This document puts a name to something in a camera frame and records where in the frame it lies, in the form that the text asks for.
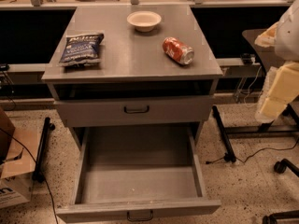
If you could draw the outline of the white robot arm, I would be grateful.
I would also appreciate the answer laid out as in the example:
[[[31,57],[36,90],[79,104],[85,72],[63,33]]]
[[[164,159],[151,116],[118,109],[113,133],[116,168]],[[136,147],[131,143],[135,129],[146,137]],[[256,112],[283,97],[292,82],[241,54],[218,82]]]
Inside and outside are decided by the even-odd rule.
[[[274,121],[299,95],[299,8],[292,4],[279,21],[257,36],[254,43],[263,48],[274,48],[283,60],[276,68],[270,67],[262,95],[257,104],[255,119],[261,123]]]

